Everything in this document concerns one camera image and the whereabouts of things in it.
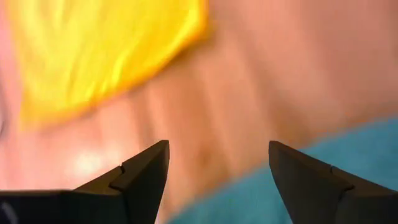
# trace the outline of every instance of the teal cloth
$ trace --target teal cloth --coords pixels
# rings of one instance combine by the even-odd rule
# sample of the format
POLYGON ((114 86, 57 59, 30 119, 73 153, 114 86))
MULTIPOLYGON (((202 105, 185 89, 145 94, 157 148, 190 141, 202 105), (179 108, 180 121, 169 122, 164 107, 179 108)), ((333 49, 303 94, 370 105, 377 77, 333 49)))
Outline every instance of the teal cloth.
MULTIPOLYGON (((369 124, 316 144, 304 152, 398 190, 398 119, 369 124)), ((266 165, 187 208, 171 224, 291 223, 266 165)))

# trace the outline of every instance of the blurry background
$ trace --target blurry background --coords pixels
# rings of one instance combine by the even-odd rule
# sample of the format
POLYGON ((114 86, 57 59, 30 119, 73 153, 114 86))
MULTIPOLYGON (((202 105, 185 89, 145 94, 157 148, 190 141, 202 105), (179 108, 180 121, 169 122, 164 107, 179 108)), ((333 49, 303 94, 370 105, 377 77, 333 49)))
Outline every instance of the blurry background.
POLYGON ((0 189, 75 188, 169 139, 164 222, 266 163, 270 139, 301 148, 398 112, 395 0, 210 0, 210 24, 208 40, 145 85, 20 133, 18 70, 0 14, 0 189))

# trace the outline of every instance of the yellow fabric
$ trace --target yellow fabric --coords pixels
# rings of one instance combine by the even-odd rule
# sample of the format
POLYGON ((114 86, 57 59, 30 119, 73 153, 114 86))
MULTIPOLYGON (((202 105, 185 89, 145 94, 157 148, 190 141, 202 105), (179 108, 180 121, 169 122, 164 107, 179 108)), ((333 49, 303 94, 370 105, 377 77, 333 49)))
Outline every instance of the yellow fabric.
POLYGON ((6 0, 22 125, 72 118, 153 76, 205 33, 204 0, 6 0))

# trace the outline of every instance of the teal fabric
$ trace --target teal fabric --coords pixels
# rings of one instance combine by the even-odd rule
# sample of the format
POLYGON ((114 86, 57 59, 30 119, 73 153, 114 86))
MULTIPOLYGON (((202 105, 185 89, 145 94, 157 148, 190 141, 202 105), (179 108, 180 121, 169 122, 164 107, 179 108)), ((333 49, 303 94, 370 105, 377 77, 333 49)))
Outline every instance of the teal fabric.
MULTIPOLYGON (((398 119, 355 129, 306 150, 317 159, 398 190, 398 119)), ((187 208, 171 224, 291 223, 269 166, 187 208)))

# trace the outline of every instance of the yellow cloth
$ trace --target yellow cloth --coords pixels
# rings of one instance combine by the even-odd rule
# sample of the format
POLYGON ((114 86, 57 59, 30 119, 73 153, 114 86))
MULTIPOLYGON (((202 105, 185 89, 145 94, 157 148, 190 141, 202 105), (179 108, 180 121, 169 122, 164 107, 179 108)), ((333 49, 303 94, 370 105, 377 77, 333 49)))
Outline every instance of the yellow cloth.
POLYGON ((142 83, 206 28, 204 0, 6 0, 6 13, 25 128, 142 83))

